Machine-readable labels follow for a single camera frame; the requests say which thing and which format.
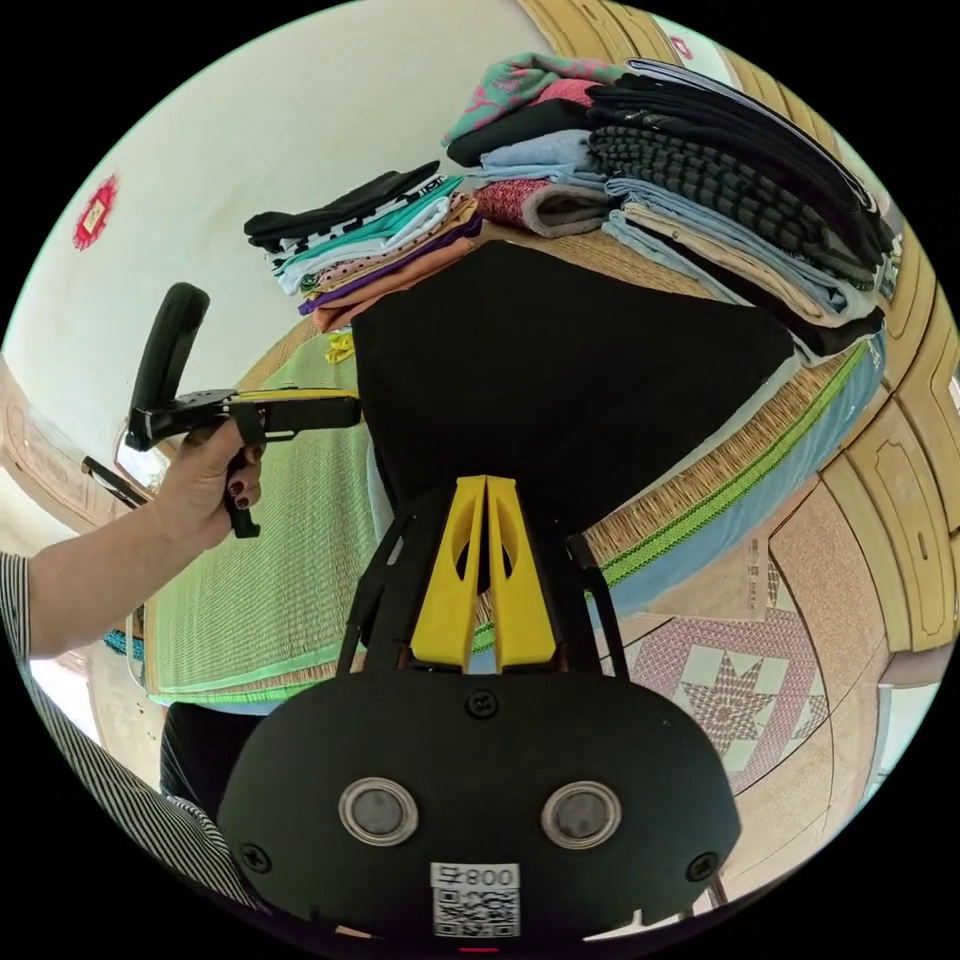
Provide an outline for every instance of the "striped sleeve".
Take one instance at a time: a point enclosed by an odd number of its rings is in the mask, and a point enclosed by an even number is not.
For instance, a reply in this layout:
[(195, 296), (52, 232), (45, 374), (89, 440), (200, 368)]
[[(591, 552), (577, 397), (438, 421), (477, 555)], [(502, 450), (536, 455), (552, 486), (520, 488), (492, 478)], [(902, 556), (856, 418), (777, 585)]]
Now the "striped sleeve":
[(0, 553), (0, 617), (30, 699), (73, 772), (113, 821), (161, 863), (258, 909), (213, 821), (186, 801), (161, 797), (79, 730), (40, 689), (29, 663), (28, 566), (23, 557)]

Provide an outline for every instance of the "label sticker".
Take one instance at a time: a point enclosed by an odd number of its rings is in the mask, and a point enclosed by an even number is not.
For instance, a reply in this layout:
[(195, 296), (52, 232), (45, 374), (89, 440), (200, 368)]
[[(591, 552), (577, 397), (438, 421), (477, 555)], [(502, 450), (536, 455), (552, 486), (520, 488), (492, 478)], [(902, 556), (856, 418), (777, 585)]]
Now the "label sticker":
[(519, 864), (431, 863), (430, 886), (436, 936), (520, 936)]

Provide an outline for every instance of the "yellow object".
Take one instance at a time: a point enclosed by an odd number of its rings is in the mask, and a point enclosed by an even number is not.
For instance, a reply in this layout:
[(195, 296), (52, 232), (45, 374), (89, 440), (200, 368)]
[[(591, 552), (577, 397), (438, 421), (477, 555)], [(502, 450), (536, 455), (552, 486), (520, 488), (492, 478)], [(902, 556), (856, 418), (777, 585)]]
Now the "yellow object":
[(516, 483), (488, 477), (487, 502), (497, 673), (506, 667), (548, 663), (556, 651), (556, 641), (527, 539)]
[(353, 334), (334, 333), (330, 335), (330, 346), (327, 348), (327, 363), (342, 363), (354, 354)]
[(356, 397), (352, 390), (335, 390), (327, 387), (294, 387), (291, 390), (251, 390), (238, 393), (230, 403), (269, 403), (273, 400), (323, 400), (336, 397)]
[(549, 663), (556, 640), (516, 483), (501, 477), (457, 481), (411, 650), (421, 663), (466, 672), (477, 615), (484, 512), (490, 545), (497, 672)]
[[(486, 484), (486, 477), (462, 477), (457, 481), (457, 492), (410, 644), (414, 657), (422, 663), (459, 667), (466, 672), (477, 618)], [(461, 577), (457, 567), (464, 550), (467, 557)]]

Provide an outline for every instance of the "cabinet door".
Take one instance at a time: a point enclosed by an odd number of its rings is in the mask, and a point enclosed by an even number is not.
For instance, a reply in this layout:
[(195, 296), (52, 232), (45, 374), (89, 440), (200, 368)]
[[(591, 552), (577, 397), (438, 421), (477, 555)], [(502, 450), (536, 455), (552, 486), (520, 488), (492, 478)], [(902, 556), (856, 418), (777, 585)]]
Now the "cabinet door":
[(960, 335), (943, 287), (937, 284), (927, 332), (897, 400), (933, 467), (951, 531), (960, 529), (960, 410), (950, 392), (958, 367)]
[(953, 635), (960, 634), (960, 530), (950, 541), (950, 552), (953, 555), (953, 579), (954, 579), (954, 597), (953, 597)]
[(940, 492), (917, 435), (888, 403), (847, 451), (893, 547), (910, 617), (911, 648), (953, 639), (954, 576)]
[(890, 391), (881, 383), (880, 386), (877, 387), (877, 392), (870, 398), (870, 402), (864, 407), (863, 413), (860, 414), (860, 419), (857, 420), (850, 428), (850, 432), (840, 441), (840, 446), (827, 457), (823, 466), (833, 463), (833, 461), (873, 423), (874, 418), (883, 409), (884, 404), (889, 399)]
[(840, 454), (822, 473), (826, 488), (850, 524), (870, 568), (873, 585), (883, 611), (887, 646), (891, 653), (912, 650), (907, 593), (890, 536), (873, 500), (850, 460)]
[(910, 224), (903, 229), (897, 289), (887, 311), (887, 366), (883, 376), (896, 390), (913, 363), (927, 329), (937, 278)]

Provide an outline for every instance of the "black cloth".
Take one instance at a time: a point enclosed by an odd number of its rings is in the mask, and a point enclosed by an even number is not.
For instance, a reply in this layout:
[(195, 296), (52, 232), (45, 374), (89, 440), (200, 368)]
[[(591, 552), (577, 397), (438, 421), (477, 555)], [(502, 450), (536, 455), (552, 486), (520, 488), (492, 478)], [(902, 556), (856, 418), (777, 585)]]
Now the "black cloth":
[(729, 153), (622, 126), (591, 134), (590, 148), (609, 176), (657, 184), (735, 220), (833, 276), (873, 288), (876, 267), (862, 264), (818, 210)]
[(371, 216), (377, 207), (403, 196), (439, 169), (440, 161), (432, 160), (407, 173), (390, 170), (316, 210), (296, 214), (258, 213), (243, 225), (243, 231), (248, 243), (277, 252), (281, 240), (326, 233), (337, 224)]
[(261, 719), (174, 703), (160, 738), (160, 792), (216, 820), (240, 751)]
[(719, 92), (625, 74), (589, 91), (596, 124), (653, 125), (663, 133), (733, 153), (815, 207), (865, 264), (893, 248), (875, 202), (837, 161), (768, 107)]
[(560, 130), (589, 129), (587, 107), (572, 100), (544, 100), (505, 113), (492, 123), (471, 130), (447, 147), (447, 156), (461, 167), (475, 167), (484, 153), (513, 143), (523, 143)]
[(633, 286), (502, 241), (354, 321), (364, 416), (394, 506), (510, 477), (570, 531), (716, 432), (794, 354), (762, 308)]

